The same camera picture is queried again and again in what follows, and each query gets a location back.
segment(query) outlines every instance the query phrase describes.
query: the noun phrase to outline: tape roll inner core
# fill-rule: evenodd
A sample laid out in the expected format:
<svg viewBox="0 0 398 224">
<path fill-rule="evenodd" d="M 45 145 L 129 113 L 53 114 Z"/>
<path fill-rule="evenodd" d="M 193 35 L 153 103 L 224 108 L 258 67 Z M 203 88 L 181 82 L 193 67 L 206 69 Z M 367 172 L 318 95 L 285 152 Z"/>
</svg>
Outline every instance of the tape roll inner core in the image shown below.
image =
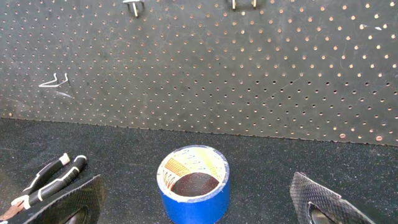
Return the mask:
<svg viewBox="0 0 398 224">
<path fill-rule="evenodd" d="M 209 195 L 224 184 L 225 176 L 223 158 L 213 148 L 200 146 L 172 152 L 158 170 L 158 182 L 163 185 L 160 187 L 176 199 Z"/>
</svg>

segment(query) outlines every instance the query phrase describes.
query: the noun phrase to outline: pegboard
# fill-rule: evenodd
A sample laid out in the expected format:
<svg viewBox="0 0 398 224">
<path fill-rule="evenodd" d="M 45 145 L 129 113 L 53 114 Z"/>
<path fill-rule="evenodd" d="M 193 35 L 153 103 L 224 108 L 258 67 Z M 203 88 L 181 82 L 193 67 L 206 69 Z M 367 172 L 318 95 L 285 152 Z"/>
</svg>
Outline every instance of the pegboard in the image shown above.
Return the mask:
<svg viewBox="0 0 398 224">
<path fill-rule="evenodd" d="M 398 145 L 394 1 L 236 2 L 5 0 L 1 114 Z"/>
</svg>

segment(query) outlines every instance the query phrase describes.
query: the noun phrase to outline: black countertop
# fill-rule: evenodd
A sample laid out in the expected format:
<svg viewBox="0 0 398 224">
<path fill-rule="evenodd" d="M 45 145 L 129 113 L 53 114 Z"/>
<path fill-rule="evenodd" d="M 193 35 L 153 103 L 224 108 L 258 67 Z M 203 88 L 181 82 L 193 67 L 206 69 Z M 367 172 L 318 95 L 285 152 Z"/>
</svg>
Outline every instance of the black countertop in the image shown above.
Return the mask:
<svg viewBox="0 0 398 224">
<path fill-rule="evenodd" d="M 186 133 L 0 119 L 0 213 L 46 163 L 84 154 L 81 176 L 102 174 L 108 190 L 99 223 L 171 223 L 157 166 L 176 148 L 204 144 L 231 169 L 229 209 L 220 223 L 297 223 L 289 185 L 306 173 L 376 223 L 398 223 L 398 148 L 366 144 Z"/>
</svg>

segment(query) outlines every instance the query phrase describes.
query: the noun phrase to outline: black handle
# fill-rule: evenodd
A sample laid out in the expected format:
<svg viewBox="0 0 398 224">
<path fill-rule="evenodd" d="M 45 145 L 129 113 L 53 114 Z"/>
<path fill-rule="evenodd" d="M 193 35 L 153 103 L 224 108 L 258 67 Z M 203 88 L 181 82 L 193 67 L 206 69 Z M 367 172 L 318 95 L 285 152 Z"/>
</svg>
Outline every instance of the black handle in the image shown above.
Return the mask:
<svg viewBox="0 0 398 224">
<path fill-rule="evenodd" d="M 29 205 L 33 206 L 66 187 L 79 175 L 86 160 L 87 158 L 83 155 L 76 156 L 70 167 L 59 178 L 53 180 L 51 183 L 33 192 L 29 196 Z"/>
<path fill-rule="evenodd" d="M 53 161 L 47 166 L 45 166 L 42 170 L 40 170 L 35 178 L 28 184 L 28 186 L 22 191 L 21 196 L 23 195 L 30 195 L 31 193 L 35 192 L 39 188 L 43 187 L 46 181 L 49 180 L 51 176 L 53 176 L 56 171 L 61 169 L 64 165 L 68 164 L 70 161 L 68 154 L 64 153 L 56 161 Z"/>
</svg>

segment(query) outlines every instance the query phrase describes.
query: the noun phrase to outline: blue cylinder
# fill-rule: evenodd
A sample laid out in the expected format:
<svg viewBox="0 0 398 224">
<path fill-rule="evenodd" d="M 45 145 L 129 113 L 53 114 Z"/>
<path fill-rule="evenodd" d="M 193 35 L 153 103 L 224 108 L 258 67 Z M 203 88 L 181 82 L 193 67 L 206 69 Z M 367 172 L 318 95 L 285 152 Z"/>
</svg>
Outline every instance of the blue cylinder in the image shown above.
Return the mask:
<svg viewBox="0 0 398 224">
<path fill-rule="evenodd" d="M 179 178 L 193 172 L 213 176 L 218 185 L 205 195 L 184 197 L 171 191 Z M 229 204 L 229 165 L 225 157 L 208 146 L 186 146 L 170 153 L 157 173 L 166 214 L 177 224 L 217 222 Z"/>
</svg>

